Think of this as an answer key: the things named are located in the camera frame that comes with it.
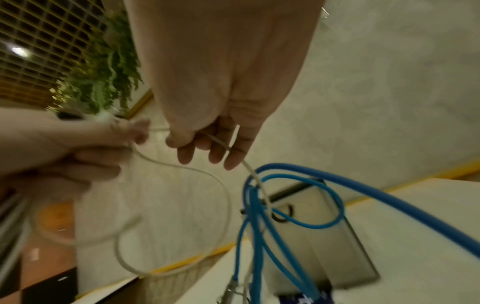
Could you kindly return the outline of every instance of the ceiling grille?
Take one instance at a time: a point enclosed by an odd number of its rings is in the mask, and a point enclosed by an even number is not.
[[[101,0],[0,0],[0,99],[53,105],[50,89],[105,29],[103,15]]]

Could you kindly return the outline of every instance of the hand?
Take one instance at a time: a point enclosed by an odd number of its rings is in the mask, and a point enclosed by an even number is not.
[[[196,147],[225,169],[247,155],[290,92],[322,9],[319,0],[129,0],[142,69],[170,123],[167,144],[188,164]]]
[[[0,185],[30,200],[65,201],[120,174],[129,143],[150,121],[62,121],[48,111],[0,109]]]

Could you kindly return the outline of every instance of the metal connector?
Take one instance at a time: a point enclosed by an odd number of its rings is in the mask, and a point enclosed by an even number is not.
[[[232,304],[235,294],[237,292],[237,288],[239,287],[239,283],[237,281],[231,280],[228,286],[221,297],[220,302],[218,304]]]

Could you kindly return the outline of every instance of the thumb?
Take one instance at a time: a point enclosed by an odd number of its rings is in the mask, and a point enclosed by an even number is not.
[[[85,146],[122,146],[142,142],[148,137],[150,119],[111,122],[72,121],[62,125],[56,139],[69,148]]]
[[[166,138],[166,145],[171,148],[179,148],[188,145],[195,138],[195,132],[170,128],[170,134]]]

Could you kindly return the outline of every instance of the white table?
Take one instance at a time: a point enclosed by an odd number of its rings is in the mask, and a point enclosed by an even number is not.
[[[429,179],[392,193],[480,239],[480,183]],[[334,291],[342,304],[474,304],[480,302],[480,260],[402,213],[375,200],[350,206],[347,217],[381,280]],[[229,282],[232,250],[176,304],[212,304]],[[240,277],[252,257],[243,242]],[[266,304],[279,301],[267,294]],[[237,297],[233,304],[240,304]]]

